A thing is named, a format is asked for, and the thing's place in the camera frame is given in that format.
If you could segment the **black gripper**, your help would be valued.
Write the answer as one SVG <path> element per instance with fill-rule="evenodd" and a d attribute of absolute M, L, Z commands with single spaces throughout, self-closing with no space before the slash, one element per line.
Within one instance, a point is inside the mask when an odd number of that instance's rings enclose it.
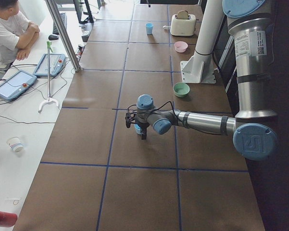
<path fill-rule="evenodd" d="M 140 132 L 142 140 L 146 140 L 147 138 L 147 127 L 149 127 L 147 115 L 147 112 L 126 112 L 125 115 L 127 128 L 130 128 L 131 124 L 138 124 L 141 127 Z"/>

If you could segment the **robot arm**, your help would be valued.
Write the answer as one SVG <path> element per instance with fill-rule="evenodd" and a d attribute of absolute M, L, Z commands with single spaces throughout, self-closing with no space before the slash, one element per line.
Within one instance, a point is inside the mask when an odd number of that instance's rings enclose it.
<path fill-rule="evenodd" d="M 185 83 L 207 83 L 213 78 L 213 50 L 223 20 L 234 39 L 239 112 L 235 117 L 205 115 L 176 109 L 161 111 L 150 95 L 138 97 L 136 109 L 127 111 L 126 127 L 136 124 L 142 139 L 147 128 L 158 134 L 172 126 L 213 135 L 231 135 L 245 158 L 261 161 L 277 150 L 277 135 L 266 123 L 276 112 L 265 105 L 264 88 L 270 79 L 266 29 L 272 23 L 270 0 L 209 0 L 193 56 L 181 63 Z"/>

